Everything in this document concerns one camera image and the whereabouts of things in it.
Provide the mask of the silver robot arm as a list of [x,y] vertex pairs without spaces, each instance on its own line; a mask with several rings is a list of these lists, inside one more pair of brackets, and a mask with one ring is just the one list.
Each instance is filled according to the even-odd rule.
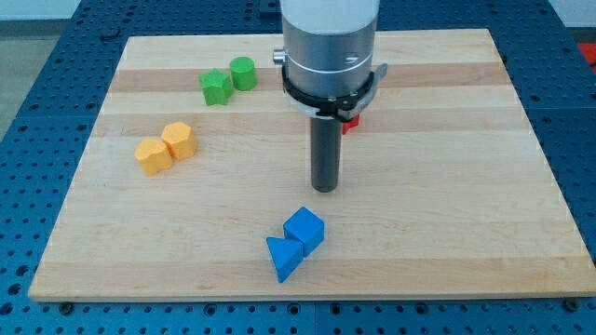
[[284,91],[311,118],[348,122],[372,102],[385,63],[373,68],[379,0],[281,0]]

